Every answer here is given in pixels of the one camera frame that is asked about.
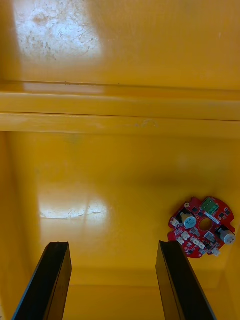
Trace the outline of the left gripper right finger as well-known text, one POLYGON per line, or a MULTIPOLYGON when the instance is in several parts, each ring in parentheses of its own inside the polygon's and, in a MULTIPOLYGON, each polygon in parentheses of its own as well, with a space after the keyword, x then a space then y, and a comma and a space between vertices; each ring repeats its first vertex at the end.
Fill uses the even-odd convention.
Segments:
POLYGON ((158 243, 156 275, 166 320, 215 320, 198 278, 177 241, 158 243))

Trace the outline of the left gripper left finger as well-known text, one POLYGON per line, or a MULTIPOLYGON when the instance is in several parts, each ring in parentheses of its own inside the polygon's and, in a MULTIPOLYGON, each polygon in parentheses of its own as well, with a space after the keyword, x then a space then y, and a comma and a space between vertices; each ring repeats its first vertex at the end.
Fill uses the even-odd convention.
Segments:
POLYGON ((13 320, 62 320, 72 274, 68 242, 50 242, 13 314, 13 320))

